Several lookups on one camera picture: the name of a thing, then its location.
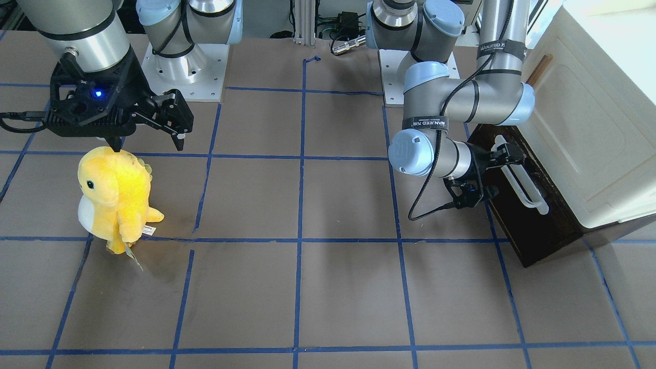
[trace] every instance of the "yellow dinosaur plush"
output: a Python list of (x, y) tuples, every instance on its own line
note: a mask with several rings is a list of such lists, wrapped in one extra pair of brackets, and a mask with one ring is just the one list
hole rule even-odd
[(150, 165), (127, 151), (98, 147), (85, 154), (77, 167), (82, 199), (77, 218), (87, 231), (107, 240), (116, 254), (127, 252), (141, 237), (146, 222), (159, 222), (164, 214), (148, 206)]

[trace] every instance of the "plush toy foot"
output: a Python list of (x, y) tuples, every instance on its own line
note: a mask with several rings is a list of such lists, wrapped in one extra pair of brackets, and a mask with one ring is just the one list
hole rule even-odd
[(107, 241), (107, 250), (118, 255), (125, 252), (125, 242), (122, 240)]
[(164, 214), (154, 207), (148, 208), (148, 215), (146, 216), (146, 222), (161, 222), (164, 219)]

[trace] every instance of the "white mounting plate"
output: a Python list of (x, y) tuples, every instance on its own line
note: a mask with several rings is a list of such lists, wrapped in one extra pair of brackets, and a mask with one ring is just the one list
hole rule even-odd
[(164, 81), (157, 72), (155, 59), (153, 58), (152, 45), (148, 44), (146, 56), (141, 68), (150, 84), (150, 89), (156, 94), (162, 94), (170, 89), (178, 89), (182, 92), (186, 101), (220, 102), (223, 91), (223, 81), (226, 77), (226, 66), (228, 63), (229, 45), (198, 44), (207, 58), (211, 61), (210, 67), (205, 71), (207, 78), (199, 79), (189, 85), (175, 85)]
[[(405, 81), (399, 78), (397, 70), (407, 53), (407, 51), (399, 50), (379, 50), (380, 76), (382, 90), (385, 92), (385, 106), (403, 106)], [(453, 53), (449, 56), (447, 66), (449, 67), (449, 78), (460, 78)]]

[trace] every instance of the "velcro strap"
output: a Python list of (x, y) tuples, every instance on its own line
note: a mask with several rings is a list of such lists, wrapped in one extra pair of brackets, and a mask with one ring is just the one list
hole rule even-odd
[(441, 129), (449, 130), (449, 118), (443, 116), (412, 117), (403, 121), (403, 129)]
[(521, 61), (524, 61), (524, 58), (526, 57), (526, 45), (523, 42), (519, 41), (513, 41), (511, 39), (507, 40), (496, 40), (492, 42), (487, 42), (484, 44), (481, 44), (478, 47), (478, 57), (480, 58), (481, 56), (484, 55), (489, 55), (491, 53), (495, 53), (497, 51), (502, 51), (506, 54), (511, 54), (519, 58)]

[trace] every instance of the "toy tag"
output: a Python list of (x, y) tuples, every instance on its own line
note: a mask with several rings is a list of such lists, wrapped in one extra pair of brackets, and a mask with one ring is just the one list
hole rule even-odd
[(152, 236), (153, 233), (155, 233), (155, 229), (157, 229), (157, 227), (151, 227), (150, 225), (144, 225), (144, 228), (141, 230), (141, 233), (147, 234), (148, 236)]

